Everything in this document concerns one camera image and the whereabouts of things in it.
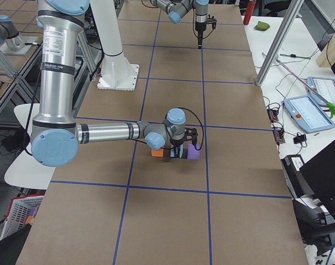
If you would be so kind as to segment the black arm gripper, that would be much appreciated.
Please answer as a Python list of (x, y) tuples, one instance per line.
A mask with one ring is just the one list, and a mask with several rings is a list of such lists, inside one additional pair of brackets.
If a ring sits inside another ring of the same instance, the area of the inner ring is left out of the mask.
[(175, 146), (175, 157), (184, 157), (184, 147), (180, 146), (186, 141), (191, 141), (194, 148), (197, 147), (197, 129), (195, 128), (186, 128), (182, 133), (182, 136), (179, 139), (171, 139), (171, 144)]

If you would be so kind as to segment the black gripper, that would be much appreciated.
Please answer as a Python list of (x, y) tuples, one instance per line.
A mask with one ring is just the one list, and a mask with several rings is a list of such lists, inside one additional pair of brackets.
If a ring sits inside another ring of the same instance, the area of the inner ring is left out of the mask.
[(197, 31), (197, 42), (200, 49), (202, 49), (203, 42), (203, 31), (206, 30), (207, 25), (211, 24), (212, 29), (215, 30), (217, 26), (217, 19), (214, 16), (209, 15), (195, 15), (195, 29), (200, 30)]

